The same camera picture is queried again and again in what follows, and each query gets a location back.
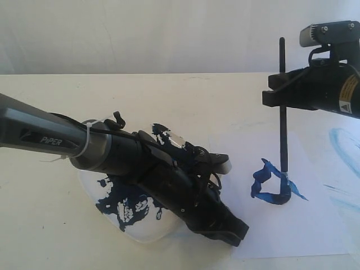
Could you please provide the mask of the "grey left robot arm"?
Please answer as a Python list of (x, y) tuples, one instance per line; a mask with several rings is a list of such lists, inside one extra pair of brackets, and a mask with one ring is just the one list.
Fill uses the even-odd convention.
[(226, 154), (213, 154), (154, 123), (151, 133), (124, 131), (113, 119), (80, 123), (1, 95), (1, 146), (59, 155), (103, 174), (97, 209), (136, 240), (163, 235), (176, 219), (190, 231), (237, 246), (248, 225), (221, 201)]

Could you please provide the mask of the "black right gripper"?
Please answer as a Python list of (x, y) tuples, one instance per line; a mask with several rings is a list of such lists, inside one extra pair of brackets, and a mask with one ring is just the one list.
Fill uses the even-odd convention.
[[(298, 79), (298, 86), (287, 83)], [(323, 110), (359, 118), (359, 70), (345, 63), (306, 67), (268, 76), (262, 104), (303, 110)]]

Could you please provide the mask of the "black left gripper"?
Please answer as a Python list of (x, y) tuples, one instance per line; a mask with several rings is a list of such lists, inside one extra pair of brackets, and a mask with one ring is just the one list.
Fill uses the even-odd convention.
[(192, 232), (238, 247), (249, 226), (221, 202), (213, 188), (200, 193), (197, 181), (182, 169), (157, 164), (136, 184), (185, 222)]

